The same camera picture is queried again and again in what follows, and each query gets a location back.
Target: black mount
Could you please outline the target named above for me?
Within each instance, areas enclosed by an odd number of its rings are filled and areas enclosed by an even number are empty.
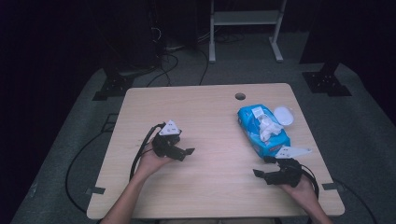
[[[191,155],[195,148],[187,148],[183,150],[179,147],[175,147],[175,144],[180,141],[180,134],[160,135],[157,133],[152,140],[152,146],[155,154],[159,157],[169,157],[174,160],[183,161],[188,155]]]
[[[264,171],[254,170],[254,175],[258,178],[263,178],[267,185],[282,185],[289,184],[296,187],[300,183],[303,169],[301,164],[295,159],[276,159],[264,157],[264,161],[275,163],[277,162],[280,170],[272,173],[265,173]]]
[[[102,65],[106,80],[102,89],[94,95],[93,101],[105,101],[108,97],[125,96],[126,92],[132,88],[136,77],[156,69],[154,65],[141,68],[134,67],[106,54],[103,57]]]
[[[334,75],[339,62],[326,62],[319,72],[303,72],[304,79],[313,93],[329,96],[351,96],[346,86],[341,85]]]

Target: table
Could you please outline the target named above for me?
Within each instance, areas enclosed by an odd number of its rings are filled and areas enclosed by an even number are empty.
[[[282,0],[279,10],[256,10],[256,11],[215,11],[214,0],[211,1],[210,15],[210,41],[209,41],[209,61],[216,61],[215,51],[215,26],[217,25],[274,25],[274,34],[269,37],[271,48],[276,61],[283,62],[282,54],[277,46],[280,25],[285,14],[287,0]]]
[[[237,93],[246,99],[237,100]],[[332,179],[292,89],[277,83],[129,89],[96,182],[105,192],[92,195],[87,216],[97,219],[106,214],[127,185],[134,156],[149,129],[169,119],[182,130],[177,146],[195,151],[150,177],[133,217],[304,216],[289,195],[253,174],[252,169],[278,171],[256,154],[237,122],[239,108],[254,104],[292,109],[295,121],[285,129],[291,145],[313,150],[296,159],[317,177],[324,211],[342,215],[345,208],[337,190],[321,186]]]

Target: white lid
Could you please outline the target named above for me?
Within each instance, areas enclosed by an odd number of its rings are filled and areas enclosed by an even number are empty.
[[[283,105],[275,108],[274,116],[281,125],[288,126],[294,122],[294,116],[291,111]]]

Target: dark background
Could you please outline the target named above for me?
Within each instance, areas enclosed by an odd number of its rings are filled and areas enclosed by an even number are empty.
[[[152,6],[139,2],[1,1],[0,218],[5,222],[18,209],[94,72],[109,61],[137,68],[157,64],[152,25],[189,44],[191,37],[193,43],[197,34],[208,31],[208,0],[162,1],[154,13]],[[237,3],[235,9],[265,7],[259,0],[232,3]],[[272,0],[267,3],[276,5]],[[302,63],[336,57],[359,74],[394,121],[395,3],[323,0],[320,7],[319,3],[289,1],[281,32],[311,30]],[[175,7],[180,4],[186,7]],[[226,6],[225,0],[217,2],[219,8]],[[182,37],[177,30],[183,31]]]

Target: hole in table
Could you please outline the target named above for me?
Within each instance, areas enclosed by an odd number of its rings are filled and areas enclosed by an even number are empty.
[[[237,100],[245,100],[246,98],[247,98],[246,95],[244,93],[242,93],[242,92],[238,92],[235,95],[235,99],[237,99]]]

